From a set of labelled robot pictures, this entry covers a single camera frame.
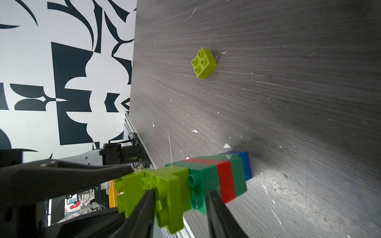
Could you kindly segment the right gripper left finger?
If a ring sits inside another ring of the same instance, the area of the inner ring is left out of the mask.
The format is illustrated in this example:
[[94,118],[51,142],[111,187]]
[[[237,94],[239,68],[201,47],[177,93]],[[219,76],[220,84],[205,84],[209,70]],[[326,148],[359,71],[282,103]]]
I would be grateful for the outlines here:
[[113,223],[110,238],[152,238],[154,230],[154,219],[156,209],[155,190],[147,190],[139,201],[131,215],[126,218],[123,213],[117,215],[120,217]]

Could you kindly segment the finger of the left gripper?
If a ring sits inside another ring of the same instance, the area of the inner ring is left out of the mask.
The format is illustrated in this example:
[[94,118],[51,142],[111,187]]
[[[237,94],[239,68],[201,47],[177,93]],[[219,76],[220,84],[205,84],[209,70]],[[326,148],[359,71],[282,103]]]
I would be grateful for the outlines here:
[[128,164],[93,166],[40,160],[1,168],[1,205],[31,205],[94,188],[133,171]]
[[41,232],[43,238],[108,238],[126,221],[117,208],[102,209],[57,223]]

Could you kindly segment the small lime lego brick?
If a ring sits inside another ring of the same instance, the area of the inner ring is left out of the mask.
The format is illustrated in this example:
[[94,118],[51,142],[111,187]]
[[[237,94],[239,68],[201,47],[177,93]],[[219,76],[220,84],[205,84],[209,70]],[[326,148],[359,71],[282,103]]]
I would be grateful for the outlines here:
[[197,78],[207,79],[208,76],[217,68],[217,62],[210,49],[202,47],[191,65]]
[[123,213],[126,218],[131,215],[145,194],[142,186],[144,177],[144,172],[134,170],[131,174],[114,180],[116,192],[119,194],[116,196],[116,205],[119,213]]

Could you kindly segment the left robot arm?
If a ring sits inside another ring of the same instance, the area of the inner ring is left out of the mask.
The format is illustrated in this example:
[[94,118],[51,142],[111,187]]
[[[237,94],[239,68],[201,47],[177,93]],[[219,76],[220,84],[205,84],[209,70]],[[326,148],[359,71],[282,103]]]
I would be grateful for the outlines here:
[[137,146],[108,143],[78,156],[28,163],[23,153],[1,151],[1,237],[107,238],[126,223],[113,208],[48,226],[46,202],[130,174]]

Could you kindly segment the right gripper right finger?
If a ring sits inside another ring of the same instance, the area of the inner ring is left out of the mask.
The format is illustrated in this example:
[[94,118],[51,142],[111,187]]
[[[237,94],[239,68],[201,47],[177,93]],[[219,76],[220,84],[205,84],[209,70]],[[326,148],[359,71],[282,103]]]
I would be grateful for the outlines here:
[[210,238],[248,238],[215,190],[208,190],[206,213]]

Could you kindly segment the long lime lego brick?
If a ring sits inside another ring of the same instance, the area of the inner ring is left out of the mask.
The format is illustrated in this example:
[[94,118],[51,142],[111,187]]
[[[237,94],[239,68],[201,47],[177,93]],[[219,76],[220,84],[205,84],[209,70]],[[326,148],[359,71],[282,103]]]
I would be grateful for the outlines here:
[[184,228],[183,213],[191,209],[189,170],[179,166],[143,170],[144,190],[155,190],[155,217],[160,228],[175,234]]

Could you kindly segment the dark green lego brick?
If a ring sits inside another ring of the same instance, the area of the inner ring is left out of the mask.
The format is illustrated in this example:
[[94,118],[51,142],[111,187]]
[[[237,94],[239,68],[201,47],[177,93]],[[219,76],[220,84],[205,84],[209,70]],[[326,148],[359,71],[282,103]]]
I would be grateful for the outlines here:
[[218,154],[213,156],[200,156],[200,157],[197,157],[197,159],[230,161],[231,167],[232,167],[236,197],[247,192],[244,161],[239,154],[225,153],[225,154]]
[[207,192],[209,190],[215,190],[219,195],[221,195],[217,166],[184,161],[174,162],[167,164],[166,166],[183,167],[189,170],[187,184],[191,189],[191,208],[206,215],[207,211],[205,201]]

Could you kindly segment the red lego brick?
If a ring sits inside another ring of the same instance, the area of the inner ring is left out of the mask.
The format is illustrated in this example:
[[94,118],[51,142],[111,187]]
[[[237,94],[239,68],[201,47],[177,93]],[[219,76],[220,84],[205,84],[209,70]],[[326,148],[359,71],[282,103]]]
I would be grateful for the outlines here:
[[236,198],[232,167],[229,161],[192,158],[184,162],[216,165],[218,168],[222,201],[228,203]]

